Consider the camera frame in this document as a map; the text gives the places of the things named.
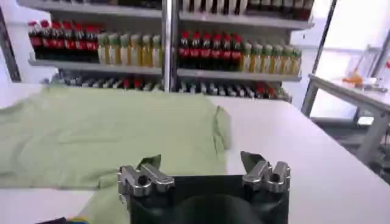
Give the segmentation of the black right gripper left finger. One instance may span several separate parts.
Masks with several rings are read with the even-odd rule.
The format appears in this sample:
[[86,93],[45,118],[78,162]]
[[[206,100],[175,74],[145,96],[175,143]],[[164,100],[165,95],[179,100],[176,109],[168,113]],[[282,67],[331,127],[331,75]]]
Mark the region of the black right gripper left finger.
[[148,197],[153,191],[167,193],[175,187],[175,179],[160,171],[161,155],[143,158],[140,163],[121,166],[117,173],[120,195]]

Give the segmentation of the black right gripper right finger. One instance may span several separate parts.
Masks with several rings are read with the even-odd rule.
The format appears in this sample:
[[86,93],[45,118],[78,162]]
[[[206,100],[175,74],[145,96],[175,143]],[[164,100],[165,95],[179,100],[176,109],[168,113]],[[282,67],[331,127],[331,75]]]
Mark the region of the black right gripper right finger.
[[247,172],[242,177],[244,186],[253,191],[260,189],[272,193],[285,193],[290,189],[291,168],[287,163],[278,161],[273,167],[260,154],[241,151],[241,161]]

